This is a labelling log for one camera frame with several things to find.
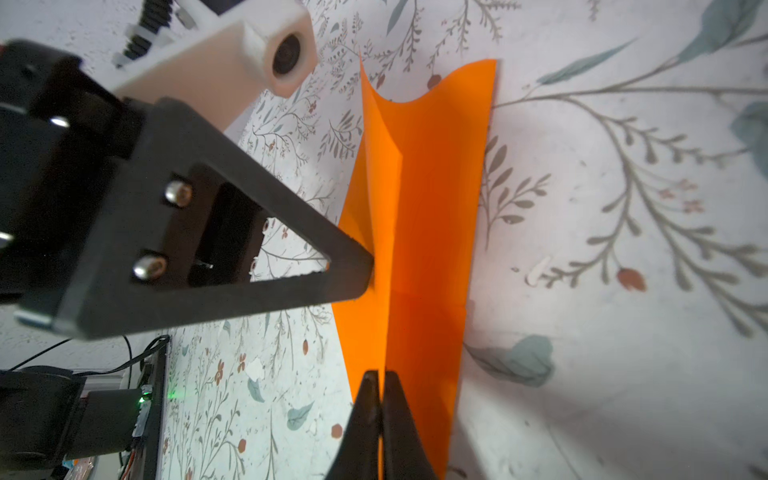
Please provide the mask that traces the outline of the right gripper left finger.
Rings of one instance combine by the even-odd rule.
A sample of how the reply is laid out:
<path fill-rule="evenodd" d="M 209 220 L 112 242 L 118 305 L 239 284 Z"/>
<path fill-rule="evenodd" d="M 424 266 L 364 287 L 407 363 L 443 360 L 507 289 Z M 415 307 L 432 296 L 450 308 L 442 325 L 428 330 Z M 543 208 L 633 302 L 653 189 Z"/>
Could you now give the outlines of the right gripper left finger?
<path fill-rule="evenodd" d="M 381 402 L 376 370 L 363 375 L 345 433 L 326 480 L 379 478 Z"/>

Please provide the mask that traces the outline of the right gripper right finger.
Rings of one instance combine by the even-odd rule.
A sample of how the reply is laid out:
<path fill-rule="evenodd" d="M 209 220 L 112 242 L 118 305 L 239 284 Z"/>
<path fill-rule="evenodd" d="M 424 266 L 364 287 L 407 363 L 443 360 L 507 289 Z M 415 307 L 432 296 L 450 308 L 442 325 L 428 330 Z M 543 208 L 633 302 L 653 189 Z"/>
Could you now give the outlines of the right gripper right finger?
<path fill-rule="evenodd" d="M 382 479 L 430 479 L 438 476 L 426 455 L 396 372 L 385 372 L 382 415 Z"/>

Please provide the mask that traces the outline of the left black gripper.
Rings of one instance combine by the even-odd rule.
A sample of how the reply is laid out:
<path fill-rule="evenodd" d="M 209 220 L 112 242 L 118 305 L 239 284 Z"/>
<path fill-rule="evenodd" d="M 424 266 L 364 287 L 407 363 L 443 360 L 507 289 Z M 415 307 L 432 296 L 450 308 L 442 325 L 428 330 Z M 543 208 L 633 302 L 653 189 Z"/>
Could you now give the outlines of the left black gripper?
<path fill-rule="evenodd" d="M 1 47 L 1 297 L 22 324 L 102 339 L 363 294 L 362 245 L 186 104 L 142 109 L 81 64 Z M 252 281 L 269 219 L 326 269 Z"/>

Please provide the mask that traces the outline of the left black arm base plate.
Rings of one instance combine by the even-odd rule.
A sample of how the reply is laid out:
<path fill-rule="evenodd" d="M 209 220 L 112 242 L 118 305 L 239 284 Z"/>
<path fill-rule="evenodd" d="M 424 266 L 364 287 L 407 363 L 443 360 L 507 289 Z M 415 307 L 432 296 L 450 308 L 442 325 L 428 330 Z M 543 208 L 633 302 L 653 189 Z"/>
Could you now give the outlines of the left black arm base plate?
<path fill-rule="evenodd" d="M 132 433 L 132 444 L 119 475 L 120 479 L 156 479 L 160 471 L 163 410 L 166 400 L 166 373 L 169 335 L 153 339 L 141 354 L 140 376 L 136 387 L 139 415 Z"/>

